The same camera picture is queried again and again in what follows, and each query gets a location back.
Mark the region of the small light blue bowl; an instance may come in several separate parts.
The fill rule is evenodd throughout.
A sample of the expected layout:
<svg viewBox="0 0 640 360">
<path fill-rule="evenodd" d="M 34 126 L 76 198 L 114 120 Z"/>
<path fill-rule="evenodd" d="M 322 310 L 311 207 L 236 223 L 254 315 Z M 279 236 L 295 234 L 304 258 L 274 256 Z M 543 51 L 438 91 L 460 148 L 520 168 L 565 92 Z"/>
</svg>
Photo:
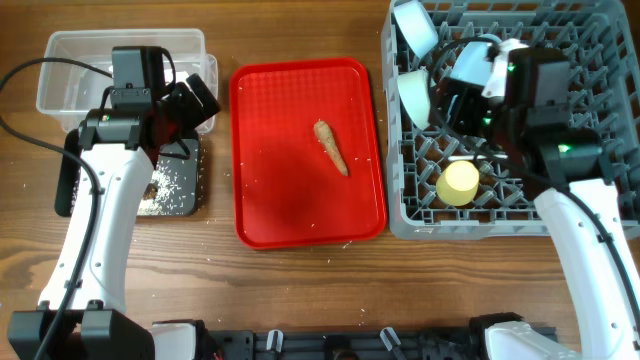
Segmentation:
<svg viewBox="0 0 640 360">
<path fill-rule="evenodd" d="M 438 34 L 424 5 L 411 0 L 393 7 L 400 31 L 413 53 L 423 58 L 439 42 Z"/>
</svg>

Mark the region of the yellow plastic cup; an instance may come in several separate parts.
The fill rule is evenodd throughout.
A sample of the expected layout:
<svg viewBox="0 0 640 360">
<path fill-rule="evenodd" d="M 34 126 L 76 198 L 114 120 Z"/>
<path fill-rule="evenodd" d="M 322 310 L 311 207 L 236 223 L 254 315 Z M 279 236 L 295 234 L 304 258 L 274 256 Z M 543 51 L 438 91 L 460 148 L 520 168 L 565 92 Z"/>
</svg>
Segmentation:
<svg viewBox="0 0 640 360">
<path fill-rule="evenodd" d="M 436 182 L 439 199 L 451 206 L 465 206 L 473 201 L 479 187 L 480 174 L 469 161 L 451 163 Z"/>
</svg>

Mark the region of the large light blue plate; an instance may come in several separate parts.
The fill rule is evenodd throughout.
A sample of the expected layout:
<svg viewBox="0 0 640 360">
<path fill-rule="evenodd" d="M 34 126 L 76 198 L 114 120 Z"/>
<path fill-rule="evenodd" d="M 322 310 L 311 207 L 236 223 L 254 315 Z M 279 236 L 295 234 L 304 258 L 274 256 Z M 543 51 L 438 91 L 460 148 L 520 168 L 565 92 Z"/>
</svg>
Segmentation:
<svg viewBox="0 0 640 360">
<path fill-rule="evenodd" d="M 501 42 L 501 39 L 493 34 L 481 35 L 481 38 L 489 39 L 489 42 L 470 42 L 461 53 L 449 75 L 451 80 L 457 80 L 484 88 L 489 80 L 492 63 L 486 59 L 487 51 L 492 44 Z"/>
</svg>

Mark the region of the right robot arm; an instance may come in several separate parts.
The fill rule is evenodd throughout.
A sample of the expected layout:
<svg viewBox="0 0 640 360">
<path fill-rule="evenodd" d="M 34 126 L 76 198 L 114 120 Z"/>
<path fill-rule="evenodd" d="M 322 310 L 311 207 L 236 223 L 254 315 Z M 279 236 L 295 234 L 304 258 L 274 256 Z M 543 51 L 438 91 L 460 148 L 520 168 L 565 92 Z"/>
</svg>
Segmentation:
<svg viewBox="0 0 640 360">
<path fill-rule="evenodd" d="M 521 178 L 552 238 L 571 295 L 581 350 L 573 352 L 524 320 L 480 320 L 486 359 L 636 359 L 639 274 L 618 208 L 611 161 L 599 135 L 570 124 L 569 59 L 553 48 L 487 49 L 489 80 L 466 125 L 440 103 L 451 87 L 427 82 L 437 125 L 474 154 Z"/>
</svg>

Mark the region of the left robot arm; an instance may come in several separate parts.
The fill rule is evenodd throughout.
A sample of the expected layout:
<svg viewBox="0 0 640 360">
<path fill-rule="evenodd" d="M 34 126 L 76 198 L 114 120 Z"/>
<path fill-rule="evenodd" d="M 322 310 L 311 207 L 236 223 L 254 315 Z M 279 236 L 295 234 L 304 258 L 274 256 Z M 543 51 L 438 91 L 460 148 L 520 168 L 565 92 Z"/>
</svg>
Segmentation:
<svg viewBox="0 0 640 360">
<path fill-rule="evenodd" d="M 12 314 L 8 340 L 22 359 L 219 359 L 200 320 L 144 328 L 126 314 L 125 275 L 139 205 L 166 146 L 220 109 L 198 75 L 179 81 L 168 50 L 112 51 L 112 85 L 81 122 L 76 202 L 57 265 L 31 311 Z"/>
</svg>

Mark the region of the light green bowl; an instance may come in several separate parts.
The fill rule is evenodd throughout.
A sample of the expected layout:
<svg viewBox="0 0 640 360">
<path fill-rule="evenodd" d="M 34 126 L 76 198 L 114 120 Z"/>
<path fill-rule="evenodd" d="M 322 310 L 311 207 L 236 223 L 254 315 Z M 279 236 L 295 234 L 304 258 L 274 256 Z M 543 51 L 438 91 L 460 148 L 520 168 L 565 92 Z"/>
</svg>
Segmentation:
<svg viewBox="0 0 640 360">
<path fill-rule="evenodd" d="M 397 79 L 402 105 L 419 130 L 430 126 L 431 102 L 427 92 L 427 77 L 428 72 L 420 69 L 400 74 Z"/>
</svg>

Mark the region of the brown food lump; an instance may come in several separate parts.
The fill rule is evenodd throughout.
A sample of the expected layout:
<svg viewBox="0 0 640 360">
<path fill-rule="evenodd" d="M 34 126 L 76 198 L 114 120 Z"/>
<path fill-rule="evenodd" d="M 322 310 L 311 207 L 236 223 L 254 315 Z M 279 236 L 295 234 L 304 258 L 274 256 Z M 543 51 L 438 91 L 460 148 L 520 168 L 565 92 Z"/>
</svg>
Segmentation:
<svg viewBox="0 0 640 360">
<path fill-rule="evenodd" d="M 158 188 L 153 183 L 149 183 L 145 189 L 142 199 L 154 200 L 157 196 L 157 192 L 158 192 Z"/>
</svg>

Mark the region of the white plastic spoon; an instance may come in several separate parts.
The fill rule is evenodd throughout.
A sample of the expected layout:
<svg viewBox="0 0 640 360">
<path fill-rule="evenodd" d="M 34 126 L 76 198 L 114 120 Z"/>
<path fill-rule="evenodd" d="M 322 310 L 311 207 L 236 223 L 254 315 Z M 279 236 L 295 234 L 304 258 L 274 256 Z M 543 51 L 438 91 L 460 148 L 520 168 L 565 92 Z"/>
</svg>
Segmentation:
<svg viewBox="0 0 640 360">
<path fill-rule="evenodd" d="M 477 160 L 488 160 L 488 161 L 493 161 L 494 159 L 501 159 L 501 160 L 506 160 L 508 159 L 508 156 L 505 154 L 496 154 L 496 155 L 492 155 L 490 157 L 487 157 L 485 155 L 452 155 L 448 157 L 448 160 L 451 162 L 455 162 L 455 161 L 477 161 Z"/>
</svg>

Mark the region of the white rice grains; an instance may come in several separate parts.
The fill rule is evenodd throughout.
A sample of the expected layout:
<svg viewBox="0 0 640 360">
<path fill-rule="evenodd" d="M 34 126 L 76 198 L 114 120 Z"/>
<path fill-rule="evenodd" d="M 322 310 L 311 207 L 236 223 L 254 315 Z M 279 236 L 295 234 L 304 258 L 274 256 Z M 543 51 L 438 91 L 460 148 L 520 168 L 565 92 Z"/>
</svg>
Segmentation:
<svg viewBox="0 0 640 360">
<path fill-rule="evenodd" d="M 193 192 L 187 187 L 185 176 L 167 167 L 161 167 L 152 174 L 151 182 L 157 188 L 154 200 L 141 200 L 138 216 L 180 216 L 187 211 L 188 199 Z"/>
</svg>

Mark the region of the brown carrot piece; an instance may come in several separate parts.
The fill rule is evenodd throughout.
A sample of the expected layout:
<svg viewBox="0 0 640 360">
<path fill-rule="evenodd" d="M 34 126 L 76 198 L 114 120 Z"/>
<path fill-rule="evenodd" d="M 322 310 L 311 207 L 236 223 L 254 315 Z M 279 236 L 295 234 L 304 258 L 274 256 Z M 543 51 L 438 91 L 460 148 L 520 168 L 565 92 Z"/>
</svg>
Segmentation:
<svg viewBox="0 0 640 360">
<path fill-rule="evenodd" d="M 343 176 L 348 176 L 349 173 L 347 165 L 338 149 L 330 126 L 326 122 L 318 120 L 314 124 L 313 130 L 317 140 L 323 145 L 327 155 L 336 166 L 339 173 Z"/>
</svg>

